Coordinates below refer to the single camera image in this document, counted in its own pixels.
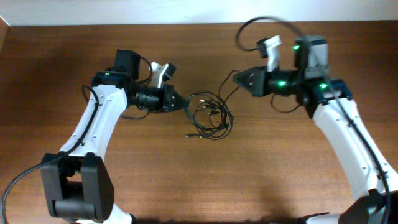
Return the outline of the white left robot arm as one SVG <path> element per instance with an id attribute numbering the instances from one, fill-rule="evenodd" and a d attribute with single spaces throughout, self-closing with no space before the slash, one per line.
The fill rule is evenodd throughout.
<path id="1" fill-rule="evenodd" d="M 59 153 L 44 155 L 41 168 L 51 217 L 77 223 L 135 223 L 134 215 L 114 202 L 114 187 L 104 160 L 113 130 L 131 105 L 148 113 L 168 113 L 188 107 L 172 85 L 176 68 L 152 62 L 149 84 L 122 66 L 99 71 L 92 79 L 88 104 Z"/>

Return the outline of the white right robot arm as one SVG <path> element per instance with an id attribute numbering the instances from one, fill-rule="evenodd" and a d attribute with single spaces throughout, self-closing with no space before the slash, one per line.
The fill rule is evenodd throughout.
<path id="1" fill-rule="evenodd" d="M 297 37 L 294 69 L 280 69 L 279 36 L 257 42 L 267 65 L 233 77 L 252 96 L 296 97 L 329 140 L 346 174 L 354 204 L 341 214 L 316 213 L 298 223 L 397 223 L 397 172 L 366 129 L 352 92 L 329 78 L 328 43 L 320 35 Z"/>

